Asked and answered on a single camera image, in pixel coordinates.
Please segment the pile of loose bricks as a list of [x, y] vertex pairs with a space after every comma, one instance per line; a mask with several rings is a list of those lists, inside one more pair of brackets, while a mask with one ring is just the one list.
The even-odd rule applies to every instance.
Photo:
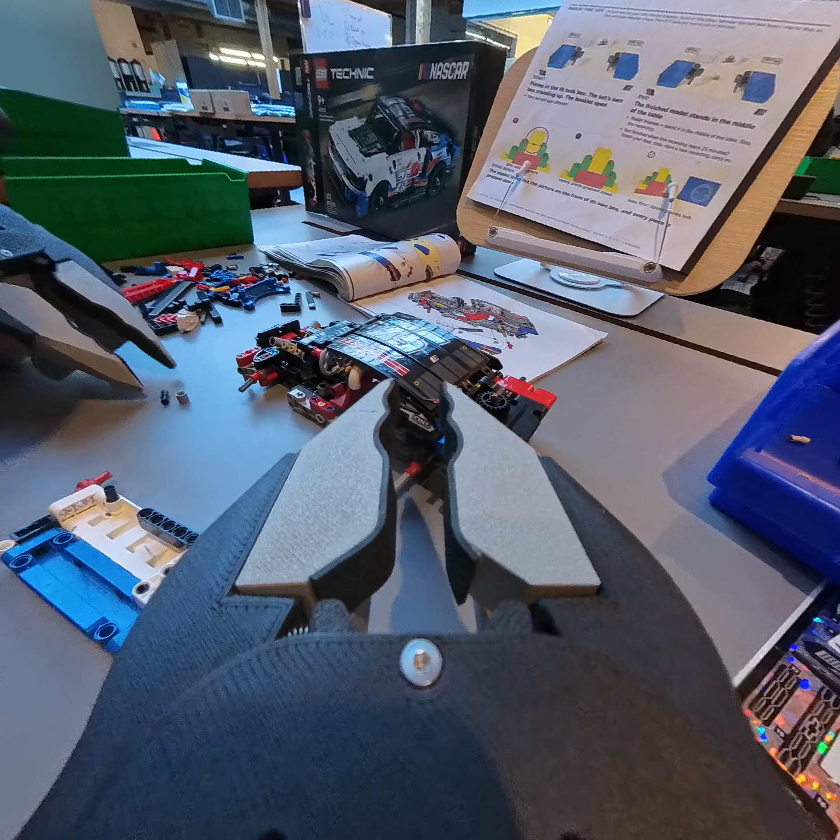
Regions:
[[208, 264], [189, 258], [163, 259], [147, 266], [108, 269], [107, 274], [159, 338], [192, 332], [206, 320], [221, 326], [224, 324], [221, 308], [248, 312], [238, 303], [237, 288], [267, 277], [287, 283], [290, 294], [265, 299], [279, 297], [282, 302], [300, 292], [301, 312], [308, 310], [305, 298], [308, 290], [292, 291], [293, 273], [273, 263], [246, 267], [244, 259], [243, 255], [230, 255], [226, 264]]

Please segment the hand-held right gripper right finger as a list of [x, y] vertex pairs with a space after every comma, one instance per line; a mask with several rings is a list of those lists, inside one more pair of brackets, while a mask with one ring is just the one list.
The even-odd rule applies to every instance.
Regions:
[[597, 593], [601, 580], [531, 445], [444, 385], [444, 547], [458, 604]]

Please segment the white stand ledge bar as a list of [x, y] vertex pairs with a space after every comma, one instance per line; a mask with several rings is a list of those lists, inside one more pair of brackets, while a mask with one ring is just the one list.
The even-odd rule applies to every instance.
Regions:
[[654, 261], [615, 251], [599, 251], [538, 238], [509, 227], [490, 226], [486, 246], [507, 253], [539, 258], [552, 266], [649, 286], [664, 278], [662, 267]]

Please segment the whiteboard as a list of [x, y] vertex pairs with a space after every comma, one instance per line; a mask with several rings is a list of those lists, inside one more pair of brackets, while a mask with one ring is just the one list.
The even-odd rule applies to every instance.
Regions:
[[305, 53], [392, 47], [392, 16], [352, 1], [298, 1]]

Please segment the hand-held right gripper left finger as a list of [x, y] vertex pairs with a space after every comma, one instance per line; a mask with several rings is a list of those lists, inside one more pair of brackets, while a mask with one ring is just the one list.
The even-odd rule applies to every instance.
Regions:
[[389, 579], [396, 492], [389, 452], [398, 387], [386, 380], [292, 460], [234, 583], [244, 595], [290, 597], [306, 611], [336, 600], [349, 611]]

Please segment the blue curved brick frame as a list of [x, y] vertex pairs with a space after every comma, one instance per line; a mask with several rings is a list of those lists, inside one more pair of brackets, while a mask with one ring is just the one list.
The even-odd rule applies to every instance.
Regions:
[[291, 293], [290, 286], [274, 277], [267, 277], [246, 287], [237, 288], [237, 300], [241, 308], [252, 312], [256, 303], [272, 296], [283, 296]]

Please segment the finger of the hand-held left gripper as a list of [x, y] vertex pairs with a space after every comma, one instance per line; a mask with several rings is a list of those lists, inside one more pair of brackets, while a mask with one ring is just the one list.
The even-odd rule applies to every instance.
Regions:
[[143, 385], [114, 352], [79, 331], [35, 290], [3, 283], [2, 367], [25, 360], [48, 362], [63, 371], [83, 371], [137, 392]]
[[176, 367], [171, 354], [119, 290], [71, 259], [55, 264], [55, 281], [62, 311], [86, 335], [115, 341], [115, 348], [131, 342], [163, 366]]

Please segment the brick set box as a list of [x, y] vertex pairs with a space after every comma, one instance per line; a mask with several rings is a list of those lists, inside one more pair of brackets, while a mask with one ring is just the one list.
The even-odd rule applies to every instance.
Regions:
[[307, 210], [380, 238], [459, 238], [459, 198], [506, 60], [475, 40], [292, 57]]

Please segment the printed paper sheet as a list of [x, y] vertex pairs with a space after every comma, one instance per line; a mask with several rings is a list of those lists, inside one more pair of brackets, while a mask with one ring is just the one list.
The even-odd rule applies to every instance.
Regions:
[[838, 26], [832, 1], [564, 2], [469, 197], [684, 270]]

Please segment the green plastic bin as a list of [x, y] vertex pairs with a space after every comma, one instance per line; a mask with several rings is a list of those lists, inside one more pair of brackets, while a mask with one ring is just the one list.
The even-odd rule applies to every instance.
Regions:
[[134, 159], [119, 112], [1, 90], [6, 204], [98, 262], [254, 242], [246, 173]]

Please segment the blue plastic bin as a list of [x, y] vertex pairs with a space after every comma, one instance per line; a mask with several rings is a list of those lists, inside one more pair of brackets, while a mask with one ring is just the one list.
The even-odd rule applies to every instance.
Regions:
[[715, 508], [839, 582], [838, 322], [782, 371], [707, 480]]

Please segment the background storage shelving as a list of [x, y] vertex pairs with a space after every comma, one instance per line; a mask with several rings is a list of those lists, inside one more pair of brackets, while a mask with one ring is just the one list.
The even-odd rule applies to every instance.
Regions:
[[256, 117], [290, 120], [296, 2], [92, 1], [124, 111], [210, 113], [208, 91], [238, 91]]

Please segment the brick race car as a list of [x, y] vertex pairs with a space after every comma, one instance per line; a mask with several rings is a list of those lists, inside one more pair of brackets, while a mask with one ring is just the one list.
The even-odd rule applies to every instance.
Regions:
[[556, 396], [505, 374], [501, 362], [446, 328], [405, 314], [378, 314], [362, 322], [294, 319], [258, 332], [255, 346], [236, 356], [251, 386], [287, 389], [290, 408], [328, 427], [380, 382], [392, 381], [393, 458], [409, 476], [437, 460], [445, 436], [440, 398], [452, 385], [527, 443]]

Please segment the holographic sticker sheet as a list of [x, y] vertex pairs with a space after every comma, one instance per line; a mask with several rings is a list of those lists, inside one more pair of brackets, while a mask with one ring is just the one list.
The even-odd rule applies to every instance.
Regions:
[[825, 582], [743, 670], [742, 714], [820, 838], [839, 838], [839, 590]]

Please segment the building instruction booklet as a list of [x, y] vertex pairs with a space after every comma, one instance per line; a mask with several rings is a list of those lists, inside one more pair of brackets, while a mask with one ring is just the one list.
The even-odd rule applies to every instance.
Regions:
[[533, 383], [579, 358], [606, 332], [493, 291], [458, 272], [455, 239], [428, 234], [394, 243], [345, 235], [286, 245], [261, 245], [271, 261], [328, 282], [370, 316], [405, 314], [441, 328], [502, 370]]

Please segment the white flat stand base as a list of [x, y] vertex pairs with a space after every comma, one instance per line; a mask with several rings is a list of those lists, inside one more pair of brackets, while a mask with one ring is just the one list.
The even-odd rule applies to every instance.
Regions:
[[664, 297], [656, 290], [533, 259], [517, 259], [495, 268], [494, 274], [525, 290], [620, 318], [634, 318]]

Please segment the blue white brick assembly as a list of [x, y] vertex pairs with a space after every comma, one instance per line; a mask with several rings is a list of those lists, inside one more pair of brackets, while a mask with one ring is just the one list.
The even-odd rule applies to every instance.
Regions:
[[10, 532], [1, 554], [30, 591], [115, 655], [199, 534], [126, 498], [104, 471]]

